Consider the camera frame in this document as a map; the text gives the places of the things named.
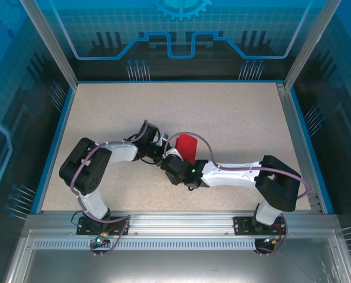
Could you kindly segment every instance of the red object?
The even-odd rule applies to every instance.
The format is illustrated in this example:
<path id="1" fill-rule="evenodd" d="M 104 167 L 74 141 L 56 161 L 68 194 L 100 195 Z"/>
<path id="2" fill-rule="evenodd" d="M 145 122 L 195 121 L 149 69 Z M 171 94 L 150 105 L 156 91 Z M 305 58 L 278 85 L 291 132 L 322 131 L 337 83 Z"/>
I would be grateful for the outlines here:
<path id="1" fill-rule="evenodd" d="M 181 134 L 176 139 L 175 148 L 181 154 L 183 160 L 188 160 L 194 164 L 196 159 L 196 148 L 198 140 L 188 134 Z"/>

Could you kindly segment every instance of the speckled work surface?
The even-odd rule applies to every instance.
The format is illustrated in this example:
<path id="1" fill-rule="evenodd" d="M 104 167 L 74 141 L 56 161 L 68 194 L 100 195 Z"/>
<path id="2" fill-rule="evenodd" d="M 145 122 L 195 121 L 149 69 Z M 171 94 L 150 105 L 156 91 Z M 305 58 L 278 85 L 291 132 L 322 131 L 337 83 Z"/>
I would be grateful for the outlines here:
<path id="1" fill-rule="evenodd" d="M 121 140 L 137 133 L 144 119 L 170 136 L 200 134 L 218 162 L 254 162 L 270 154 L 300 171 L 274 83 L 80 84 L 42 209 L 79 210 L 58 171 L 81 138 Z M 201 141 L 197 158 L 209 158 Z M 110 164 L 99 188 L 111 210 L 254 210 L 262 200 L 244 187 L 189 192 L 141 161 Z M 306 198 L 297 209 L 310 209 Z"/>

